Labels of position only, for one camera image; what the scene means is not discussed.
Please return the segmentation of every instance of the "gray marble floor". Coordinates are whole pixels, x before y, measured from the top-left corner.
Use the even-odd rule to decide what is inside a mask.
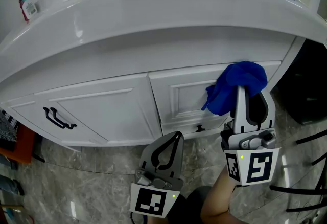
[[[327,129],[327,121],[301,126],[287,114],[278,94],[275,102],[281,152],[272,182],[284,187],[314,188],[324,161],[315,166],[309,163],[327,152],[327,137],[299,146],[294,142]],[[225,165],[220,142],[217,136],[185,141],[181,194],[188,196],[195,188],[215,182]],[[43,139],[41,152],[46,163],[33,160],[29,165],[19,165],[18,171],[0,165],[0,174],[22,183],[26,195],[10,199],[23,204],[35,223],[130,223],[129,189],[143,149],[82,148],[81,152],[73,152]],[[320,196],[274,192],[269,184],[262,184],[237,188],[230,211],[247,223],[301,223],[315,211],[298,214],[286,213],[285,209],[313,205],[319,200]]]

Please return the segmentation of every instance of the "black door handle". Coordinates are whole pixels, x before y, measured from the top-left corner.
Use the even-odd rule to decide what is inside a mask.
[[[201,131],[205,130],[205,128],[202,128],[202,125],[198,125],[197,127],[198,127],[198,130],[195,132],[201,132]]]
[[[49,117],[49,109],[47,107],[43,107],[43,109],[45,110],[45,116],[46,118],[51,121],[53,124],[55,124],[56,126],[60,127],[60,128],[65,128],[64,126],[58,124],[57,122],[55,122],[52,118]]]
[[[61,121],[60,119],[57,118],[57,110],[54,107],[50,108],[52,113],[53,113],[53,118],[59,122],[60,124],[62,124],[64,126],[64,128],[68,128],[68,129],[73,129],[74,127],[77,127],[76,124],[72,124],[71,126],[67,123],[64,123],[63,121]]]

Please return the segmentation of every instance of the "black shoe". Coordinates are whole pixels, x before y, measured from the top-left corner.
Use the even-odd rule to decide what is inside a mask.
[[[17,194],[20,196],[24,196],[25,193],[24,193],[24,190],[22,189],[20,183],[17,180],[13,180],[13,181],[17,183]]]

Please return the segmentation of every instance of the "blue cloth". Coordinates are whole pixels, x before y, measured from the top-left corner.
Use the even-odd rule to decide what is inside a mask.
[[[206,88],[208,99],[202,110],[224,115],[236,107],[237,86],[246,85],[249,96],[253,97],[267,85],[267,76],[263,67],[242,61],[229,65],[216,81],[216,85]]]

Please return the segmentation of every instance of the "cabinet door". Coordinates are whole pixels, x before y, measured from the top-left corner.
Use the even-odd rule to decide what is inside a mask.
[[[162,136],[147,73],[75,84],[36,95],[105,138],[107,146],[149,144]]]
[[[63,145],[94,146],[106,143],[104,138],[83,125],[57,103],[44,101],[35,95],[29,95],[6,103],[6,105],[36,127],[59,139]],[[55,108],[58,119],[69,125],[75,124],[76,126],[72,129],[60,127],[61,124],[55,120],[52,111],[49,111],[49,118],[47,119],[44,107],[48,109]]]
[[[265,69],[268,80],[280,63],[280,61],[258,62]],[[206,65],[151,72],[149,77],[162,124],[186,120],[203,121],[204,118],[217,116],[208,110],[201,110],[207,100],[205,89],[215,84],[228,65]]]

